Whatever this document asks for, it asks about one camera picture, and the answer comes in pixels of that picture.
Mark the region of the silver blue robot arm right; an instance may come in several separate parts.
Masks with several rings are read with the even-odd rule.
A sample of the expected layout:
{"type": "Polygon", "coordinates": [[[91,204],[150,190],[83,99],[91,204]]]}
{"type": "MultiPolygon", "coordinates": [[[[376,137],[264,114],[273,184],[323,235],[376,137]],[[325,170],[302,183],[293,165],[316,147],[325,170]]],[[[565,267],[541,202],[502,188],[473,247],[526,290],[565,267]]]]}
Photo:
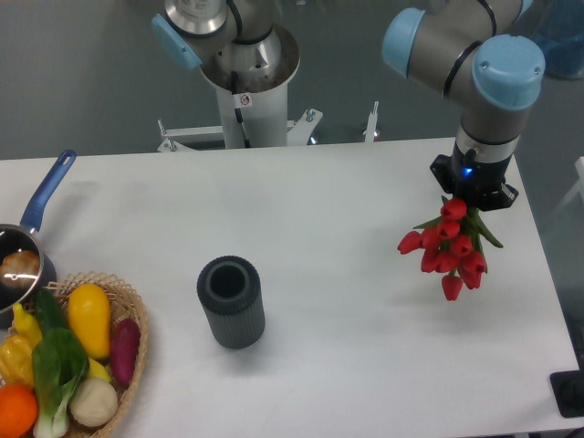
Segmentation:
{"type": "Polygon", "coordinates": [[[439,12],[402,10],[382,41],[384,62],[462,109],[451,155],[431,171],[445,193],[480,211],[510,207],[517,191],[506,169],[537,101],[542,50],[506,30],[528,1],[450,1],[439,12]]]}

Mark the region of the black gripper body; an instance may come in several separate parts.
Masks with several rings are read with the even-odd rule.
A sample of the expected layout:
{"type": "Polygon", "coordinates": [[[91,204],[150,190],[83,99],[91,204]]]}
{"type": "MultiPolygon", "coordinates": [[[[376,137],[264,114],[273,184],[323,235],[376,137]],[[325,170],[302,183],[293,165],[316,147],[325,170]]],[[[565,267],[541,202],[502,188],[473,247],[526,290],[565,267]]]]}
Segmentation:
{"type": "Polygon", "coordinates": [[[509,208],[518,196],[506,182],[506,170],[518,138],[490,144],[470,136],[457,136],[451,155],[438,155],[431,172],[445,193],[480,211],[509,208]]]}

